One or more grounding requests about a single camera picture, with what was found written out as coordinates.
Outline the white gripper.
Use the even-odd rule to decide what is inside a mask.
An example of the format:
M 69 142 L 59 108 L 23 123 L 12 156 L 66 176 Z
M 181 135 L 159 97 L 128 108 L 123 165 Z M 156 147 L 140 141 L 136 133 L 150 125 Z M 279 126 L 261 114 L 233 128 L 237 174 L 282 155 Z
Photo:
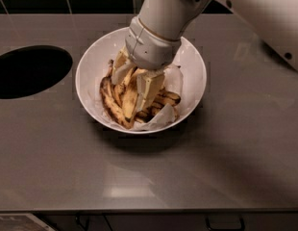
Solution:
M 165 78 L 162 68 L 173 62 L 181 40 L 155 35 L 135 16 L 127 31 L 125 45 L 114 60 L 112 83 L 120 84 L 136 65 L 148 69 L 137 76 L 137 111 L 140 112 L 151 106 L 159 93 Z

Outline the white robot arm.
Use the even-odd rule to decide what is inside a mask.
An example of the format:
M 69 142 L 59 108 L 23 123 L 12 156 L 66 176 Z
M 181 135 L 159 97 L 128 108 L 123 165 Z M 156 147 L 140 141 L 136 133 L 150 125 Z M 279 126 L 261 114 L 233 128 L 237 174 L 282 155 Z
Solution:
M 298 0 L 143 0 L 125 36 L 130 61 L 149 70 L 173 62 L 186 27 L 211 4 L 241 19 L 298 71 Z

